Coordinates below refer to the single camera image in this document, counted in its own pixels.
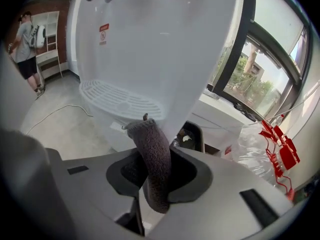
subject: black rectangular slot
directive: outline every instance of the black rectangular slot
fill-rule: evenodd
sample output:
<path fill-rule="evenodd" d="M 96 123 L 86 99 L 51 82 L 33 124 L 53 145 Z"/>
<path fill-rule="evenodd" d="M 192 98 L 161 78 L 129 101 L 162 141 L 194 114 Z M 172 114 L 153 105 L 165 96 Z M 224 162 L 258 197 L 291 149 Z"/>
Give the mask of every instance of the black rectangular slot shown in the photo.
<path fill-rule="evenodd" d="M 86 170 L 89 170 L 89 168 L 86 167 L 85 165 L 81 165 L 81 166 L 77 166 L 77 167 L 73 167 L 73 168 L 68 169 L 68 172 L 70 175 L 72 175 L 72 174 L 81 173 Z"/>
<path fill-rule="evenodd" d="M 254 189 L 242 191 L 240 195 L 263 228 L 266 228 L 279 218 L 274 210 Z"/>

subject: gray t-shirt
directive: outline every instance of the gray t-shirt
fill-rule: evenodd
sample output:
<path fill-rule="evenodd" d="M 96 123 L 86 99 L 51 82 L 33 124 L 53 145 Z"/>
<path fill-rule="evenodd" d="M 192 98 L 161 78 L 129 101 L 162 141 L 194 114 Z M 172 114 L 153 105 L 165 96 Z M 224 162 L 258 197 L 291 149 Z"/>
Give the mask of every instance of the gray t-shirt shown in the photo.
<path fill-rule="evenodd" d="M 16 48 L 15 52 L 15 62 L 23 62 L 28 59 L 31 59 L 32 57 L 36 56 L 35 49 L 31 48 L 28 44 L 28 40 L 30 39 L 32 31 L 32 23 L 31 21 L 27 21 L 25 23 L 22 23 L 18 29 L 18 32 L 16 33 L 17 37 L 21 37 L 21 43 Z"/>

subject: window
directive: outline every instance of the window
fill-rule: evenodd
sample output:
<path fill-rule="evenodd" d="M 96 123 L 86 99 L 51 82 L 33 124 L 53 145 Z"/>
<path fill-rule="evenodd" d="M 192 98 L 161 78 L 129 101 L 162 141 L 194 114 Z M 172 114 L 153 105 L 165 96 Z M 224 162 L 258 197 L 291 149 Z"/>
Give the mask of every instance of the window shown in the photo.
<path fill-rule="evenodd" d="M 283 68 L 247 40 L 224 91 L 265 117 L 286 94 L 288 82 Z"/>
<path fill-rule="evenodd" d="M 207 88 L 257 120 L 271 118 L 294 104 L 307 75 L 309 21 L 296 1 L 237 1 Z"/>

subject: black shorts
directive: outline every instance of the black shorts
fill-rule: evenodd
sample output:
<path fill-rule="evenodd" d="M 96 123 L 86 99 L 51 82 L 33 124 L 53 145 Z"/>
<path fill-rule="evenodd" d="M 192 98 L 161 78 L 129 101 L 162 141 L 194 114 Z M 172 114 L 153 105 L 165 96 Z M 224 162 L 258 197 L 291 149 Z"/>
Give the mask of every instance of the black shorts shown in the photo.
<path fill-rule="evenodd" d="M 36 56 L 17 63 L 19 71 L 24 79 L 28 79 L 37 73 L 37 61 Z"/>

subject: power cord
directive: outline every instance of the power cord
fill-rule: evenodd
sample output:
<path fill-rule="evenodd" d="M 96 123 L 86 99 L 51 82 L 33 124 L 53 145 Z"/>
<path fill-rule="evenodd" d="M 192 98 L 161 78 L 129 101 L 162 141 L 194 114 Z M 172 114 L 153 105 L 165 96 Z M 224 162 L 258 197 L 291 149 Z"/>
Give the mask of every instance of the power cord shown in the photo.
<path fill-rule="evenodd" d="M 298 107 L 298 106 L 300 106 L 301 104 L 305 103 L 305 101 L 306 101 L 307 99 L 309 99 L 309 97 L 310 97 L 312 94 L 314 94 L 314 92 L 319 88 L 319 86 L 320 86 L 320 82 L 318 83 L 317 87 L 314 88 L 314 89 L 312 90 L 312 92 L 310 92 L 310 93 L 305 97 L 305 99 L 304 99 L 302 102 L 300 102 L 298 105 L 295 105 L 295 106 L 293 106 L 292 108 L 290 108 L 290 109 L 288 109 L 287 111 L 284 111 L 284 112 L 282 112 L 282 113 L 280 113 L 280 114 L 276 114 L 276 115 L 273 116 L 273 117 L 270 117 L 270 118 L 268 118 L 268 119 L 265 119 L 265 121 L 269 121 L 269 120 L 271 120 L 271 119 L 277 118 L 277 117 L 281 116 L 282 114 L 285 114 L 285 113 L 287 113 L 287 112 L 290 112 L 290 111 L 294 110 L 296 107 Z M 261 123 L 261 121 L 249 123 L 249 124 L 247 124 L 247 125 L 248 125 L 248 126 L 253 126 L 253 125 L 256 125 L 256 124 L 259 124 L 259 123 Z M 199 127 L 205 128 L 205 129 L 221 129 L 221 128 L 224 128 L 224 127 L 207 127 L 207 126 L 199 126 Z M 224 129 L 230 129 L 230 128 L 242 128 L 242 126 L 229 126 L 229 127 L 224 128 Z"/>
<path fill-rule="evenodd" d="M 88 112 L 87 112 L 82 106 L 68 104 L 68 105 L 65 105 L 65 106 L 63 106 L 63 107 L 60 107 L 60 108 L 52 111 L 52 112 L 51 112 L 50 114 L 48 114 L 44 119 L 42 119 L 41 121 L 37 122 L 34 126 L 32 126 L 32 128 L 31 128 L 30 130 L 28 130 L 28 132 L 27 132 L 26 134 L 30 133 L 30 131 L 31 131 L 33 128 L 35 128 L 38 124 L 42 123 L 46 118 L 48 118 L 49 116 L 51 116 L 53 113 L 55 113 L 55 112 L 57 112 L 57 111 L 65 108 L 65 107 L 80 108 L 80 109 L 82 109 L 82 110 L 86 113 L 86 115 L 87 115 L 88 117 L 93 117 L 93 115 L 92 115 L 92 114 L 88 114 Z"/>

